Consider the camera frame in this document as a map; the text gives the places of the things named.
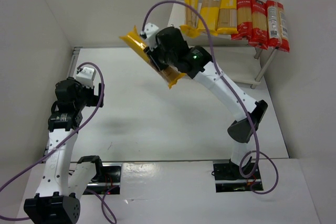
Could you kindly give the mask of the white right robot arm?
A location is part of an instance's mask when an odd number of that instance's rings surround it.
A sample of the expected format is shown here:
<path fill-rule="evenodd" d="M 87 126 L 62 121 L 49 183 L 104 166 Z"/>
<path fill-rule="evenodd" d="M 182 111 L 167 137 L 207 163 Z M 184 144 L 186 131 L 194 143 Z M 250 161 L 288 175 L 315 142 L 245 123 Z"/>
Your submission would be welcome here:
<path fill-rule="evenodd" d="M 211 54 L 203 47 L 189 47 L 178 28 L 159 29 L 155 24 L 148 23 L 140 35 L 148 45 L 144 52 L 158 70 L 176 68 L 202 84 L 231 112 L 234 122 L 227 132 L 234 141 L 234 147 L 230 162 L 244 168 L 249 162 L 248 143 L 258 129 L 268 104 L 247 95 L 214 64 Z"/>

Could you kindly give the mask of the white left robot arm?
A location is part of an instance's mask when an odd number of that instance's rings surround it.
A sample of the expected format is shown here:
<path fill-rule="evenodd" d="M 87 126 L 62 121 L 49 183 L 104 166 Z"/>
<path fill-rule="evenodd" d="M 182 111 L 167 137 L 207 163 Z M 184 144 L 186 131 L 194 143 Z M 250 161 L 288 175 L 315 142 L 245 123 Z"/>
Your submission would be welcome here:
<path fill-rule="evenodd" d="M 72 151 L 85 107 L 101 106 L 92 77 L 68 77 L 56 84 L 56 101 L 48 119 L 49 149 L 35 196 L 26 199 L 24 212 L 33 223 L 77 223 L 80 198 L 87 184 L 101 175 L 99 156 L 83 156 L 69 174 Z"/>

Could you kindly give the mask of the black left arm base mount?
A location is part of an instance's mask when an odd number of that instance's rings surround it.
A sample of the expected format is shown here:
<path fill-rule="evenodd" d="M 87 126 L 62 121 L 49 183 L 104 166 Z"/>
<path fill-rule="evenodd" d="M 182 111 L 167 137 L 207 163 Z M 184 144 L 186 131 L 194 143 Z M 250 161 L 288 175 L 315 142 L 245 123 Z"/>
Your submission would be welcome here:
<path fill-rule="evenodd" d="M 121 163 L 102 163 L 102 175 L 99 178 L 91 180 L 87 185 L 87 190 L 92 190 L 98 195 L 103 196 L 120 194 L 120 183 L 122 164 Z"/>

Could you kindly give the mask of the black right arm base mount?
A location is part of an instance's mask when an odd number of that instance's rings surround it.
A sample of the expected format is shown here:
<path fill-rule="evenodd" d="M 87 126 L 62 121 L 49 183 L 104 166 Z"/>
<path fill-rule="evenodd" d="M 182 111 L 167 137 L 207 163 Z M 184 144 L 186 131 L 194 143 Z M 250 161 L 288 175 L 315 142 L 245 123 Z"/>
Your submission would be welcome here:
<path fill-rule="evenodd" d="M 239 171 L 237 173 L 231 171 L 229 162 L 214 162 L 212 175 L 215 179 L 217 193 L 251 191 L 251 186 L 255 191 L 263 191 L 264 189 L 258 168 L 251 177 L 244 178 Z"/>

